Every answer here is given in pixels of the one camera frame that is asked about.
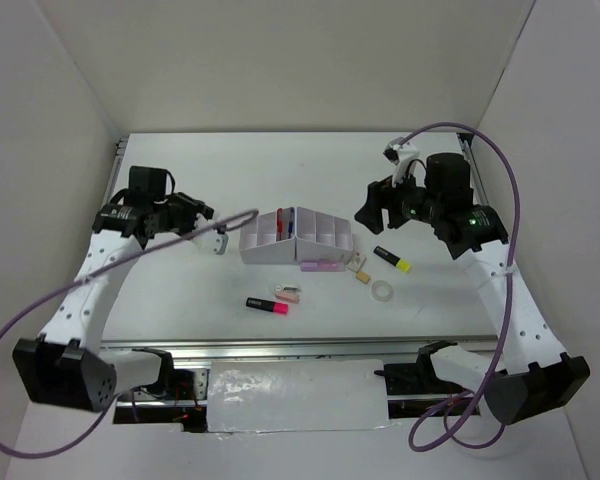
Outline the black yellow highlighter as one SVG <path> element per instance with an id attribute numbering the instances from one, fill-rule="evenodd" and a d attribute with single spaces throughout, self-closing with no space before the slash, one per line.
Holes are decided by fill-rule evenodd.
<path id="1" fill-rule="evenodd" d="M 411 269 L 411 264 L 409 262 L 381 246 L 376 246 L 373 249 L 373 253 L 403 273 L 408 273 Z"/>

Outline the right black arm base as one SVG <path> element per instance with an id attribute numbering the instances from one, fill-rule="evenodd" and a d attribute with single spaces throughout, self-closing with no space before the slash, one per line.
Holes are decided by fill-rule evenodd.
<path id="1" fill-rule="evenodd" d="M 384 340 L 378 344 L 383 366 L 374 375 L 385 383 L 391 420 L 419 417 L 436 401 L 450 399 L 463 391 L 460 385 L 439 379 L 431 361 L 433 353 L 443 347 L 457 346 L 456 342 Z"/>

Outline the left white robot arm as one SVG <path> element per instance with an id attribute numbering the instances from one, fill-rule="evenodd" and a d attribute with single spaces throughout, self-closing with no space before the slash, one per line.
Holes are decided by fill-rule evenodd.
<path id="1" fill-rule="evenodd" d="M 215 217 L 211 206 L 176 191 L 168 170 L 132 167 L 127 187 L 96 213 L 76 286 L 36 338 L 14 347 L 12 358 L 29 399 L 102 412 L 130 390 L 144 389 L 156 399 L 174 394 L 180 375 L 170 353 L 147 347 L 104 353 L 104 327 L 150 240 L 160 233 L 184 236 Z"/>

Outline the red pen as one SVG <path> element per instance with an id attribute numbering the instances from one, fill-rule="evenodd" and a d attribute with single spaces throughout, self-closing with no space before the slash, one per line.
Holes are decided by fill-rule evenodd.
<path id="1" fill-rule="evenodd" d="M 284 210 L 278 208 L 276 210 L 276 241 L 281 241 L 284 233 Z"/>

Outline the blue gel pen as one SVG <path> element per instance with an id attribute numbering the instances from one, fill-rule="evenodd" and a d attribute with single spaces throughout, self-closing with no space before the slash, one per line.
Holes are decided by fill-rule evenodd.
<path id="1" fill-rule="evenodd" d="M 294 227 L 295 227 L 295 209 L 293 207 L 288 209 L 287 212 L 287 239 L 291 239 L 294 236 Z"/>

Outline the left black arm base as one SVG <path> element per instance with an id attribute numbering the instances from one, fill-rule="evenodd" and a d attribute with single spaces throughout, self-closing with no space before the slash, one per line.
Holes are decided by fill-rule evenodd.
<path id="1" fill-rule="evenodd" d="M 170 423 L 179 425 L 185 432 L 207 431 L 207 408 L 197 395 L 198 380 L 190 370 L 177 369 L 169 352 L 156 349 L 134 349 L 134 352 L 150 353 L 160 359 L 157 380 L 136 387 L 130 392 L 131 412 L 135 423 Z M 160 402 L 157 407 L 139 408 L 136 394 L 144 393 Z"/>

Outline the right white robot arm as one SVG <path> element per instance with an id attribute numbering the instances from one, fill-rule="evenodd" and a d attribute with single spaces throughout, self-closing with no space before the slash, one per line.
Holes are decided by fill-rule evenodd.
<path id="1" fill-rule="evenodd" d="M 418 384 L 428 392 L 449 382 L 481 392 L 486 408 L 504 425 L 565 406 L 589 378 L 589 365 L 567 353 L 509 263 L 513 242 L 497 212 L 476 203 L 469 163 L 460 154 L 433 154 L 422 185 L 412 171 L 412 162 L 402 161 L 393 175 L 370 183 L 355 220 L 374 234 L 409 221 L 431 226 L 474 283 L 503 345 L 494 353 L 492 374 L 489 361 L 453 342 L 423 347 Z"/>

